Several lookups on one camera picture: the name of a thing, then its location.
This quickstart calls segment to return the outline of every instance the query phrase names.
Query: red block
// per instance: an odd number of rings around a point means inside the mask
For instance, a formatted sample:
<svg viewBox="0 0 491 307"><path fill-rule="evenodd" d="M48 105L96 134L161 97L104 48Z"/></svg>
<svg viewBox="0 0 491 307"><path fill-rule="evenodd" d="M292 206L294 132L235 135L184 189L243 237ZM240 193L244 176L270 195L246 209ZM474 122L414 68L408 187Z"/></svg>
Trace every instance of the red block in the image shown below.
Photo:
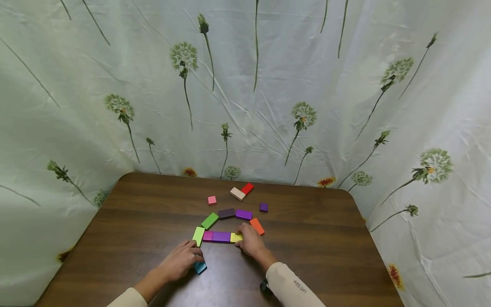
<svg viewBox="0 0 491 307"><path fill-rule="evenodd" d="M254 189L254 186L249 182L242 188L241 192L247 195L250 191L252 191L252 189Z"/></svg>

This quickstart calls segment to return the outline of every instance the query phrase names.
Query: colored block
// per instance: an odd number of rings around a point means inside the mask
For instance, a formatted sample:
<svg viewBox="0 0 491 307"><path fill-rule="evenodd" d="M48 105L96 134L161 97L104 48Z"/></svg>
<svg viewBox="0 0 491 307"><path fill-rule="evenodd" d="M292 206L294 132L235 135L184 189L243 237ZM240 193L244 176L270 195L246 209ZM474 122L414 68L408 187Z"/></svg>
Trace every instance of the colored block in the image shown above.
<svg viewBox="0 0 491 307"><path fill-rule="evenodd" d="M216 196L208 196L208 205L216 205L217 204L217 197Z"/></svg>
<svg viewBox="0 0 491 307"><path fill-rule="evenodd" d="M265 204L265 203L260 203L259 204L259 211L261 212L267 212L268 211L268 204Z"/></svg>
<svg viewBox="0 0 491 307"><path fill-rule="evenodd" d="M195 262L193 266L198 275L201 275L207 269L206 263L204 262Z"/></svg>
<svg viewBox="0 0 491 307"><path fill-rule="evenodd" d="M235 209L230 208L230 209L220 210L218 211L218 217L220 218L220 220L233 218L235 217Z"/></svg>
<svg viewBox="0 0 491 307"><path fill-rule="evenodd" d="M203 240L204 234L205 234L204 228L196 227L196 230L194 231L194 236L192 237L192 239L196 241L196 245L198 247L201 246L201 240Z"/></svg>
<svg viewBox="0 0 491 307"><path fill-rule="evenodd" d="M212 212L209 217L207 217L201 226L203 226L206 230L210 229L216 222L218 221L218 215L215 212Z"/></svg>
<svg viewBox="0 0 491 307"><path fill-rule="evenodd" d="M254 189L254 186L249 182L242 188L241 192L247 195L252 189Z"/></svg>
<svg viewBox="0 0 491 307"><path fill-rule="evenodd" d="M249 220L252 219L252 212L246 211L246 210L237 209L237 211L235 211L235 217L238 218L238 219L249 221Z"/></svg>
<svg viewBox="0 0 491 307"><path fill-rule="evenodd" d="M213 232L212 231L205 231L203 234L203 241L205 242L211 242L213 240Z"/></svg>
<svg viewBox="0 0 491 307"><path fill-rule="evenodd" d="M246 196L242 191L240 191L237 188L233 188L230 190L230 194L232 194L236 199L242 201L244 197Z"/></svg>
<svg viewBox="0 0 491 307"><path fill-rule="evenodd" d="M212 242L230 243L230 232L214 231Z"/></svg>
<svg viewBox="0 0 491 307"><path fill-rule="evenodd" d="M255 230L257 230L257 232L259 233L259 235L262 236L264 234L264 229L261 226L261 224L259 223L259 221L258 221L257 218L254 218L254 219L250 220L249 223L252 225L252 227L254 227Z"/></svg>

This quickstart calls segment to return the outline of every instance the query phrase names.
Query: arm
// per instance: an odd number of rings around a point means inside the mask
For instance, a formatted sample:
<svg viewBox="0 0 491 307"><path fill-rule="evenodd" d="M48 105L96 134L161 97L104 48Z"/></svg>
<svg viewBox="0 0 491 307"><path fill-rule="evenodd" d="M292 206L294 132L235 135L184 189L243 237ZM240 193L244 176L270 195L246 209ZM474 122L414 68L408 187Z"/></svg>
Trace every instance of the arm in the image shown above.
<svg viewBox="0 0 491 307"><path fill-rule="evenodd" d="M184 277L195 262L205 262L196 241L179 244L155 269L133 288L129 288L108 307L147 307L158 291L168 282Z"/></svg>
<svg viewBox="0 0 491 307"><path fill-rule="evenodd" d="M269 289L285 307L326 307L286 264L276 260L251 225L242 223L237 232L242 234L244 240L236 242L235 246L261 265Z"/></svg>

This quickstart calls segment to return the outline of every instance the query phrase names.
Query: blue block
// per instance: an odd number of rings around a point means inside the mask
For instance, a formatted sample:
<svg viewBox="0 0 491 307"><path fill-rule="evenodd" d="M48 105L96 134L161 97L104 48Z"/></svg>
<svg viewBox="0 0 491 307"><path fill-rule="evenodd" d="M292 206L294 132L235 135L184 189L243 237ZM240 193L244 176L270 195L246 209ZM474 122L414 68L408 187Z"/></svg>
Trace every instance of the blue block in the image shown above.
<svg viewBox="0 0 491 307"><path fill-rule="evenodd" d="M206 263L204 262L195 262L193 266L198 275L201 275L201 273L203 273L207 268Z"/></svg>

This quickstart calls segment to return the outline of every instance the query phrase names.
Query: white curtain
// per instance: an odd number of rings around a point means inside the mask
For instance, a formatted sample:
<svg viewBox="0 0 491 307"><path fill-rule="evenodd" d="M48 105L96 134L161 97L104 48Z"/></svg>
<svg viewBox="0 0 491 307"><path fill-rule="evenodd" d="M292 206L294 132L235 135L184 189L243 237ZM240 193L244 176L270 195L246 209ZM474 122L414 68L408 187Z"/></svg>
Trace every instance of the white curtain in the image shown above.
<svg viewBox="0 0 491 307"><path fill-rule="evenodd" d="M491 272L491 3L325 9L1 1L0 306L36 302L133 170L344 181L406 306L488 306L464 277Z"/></svg>

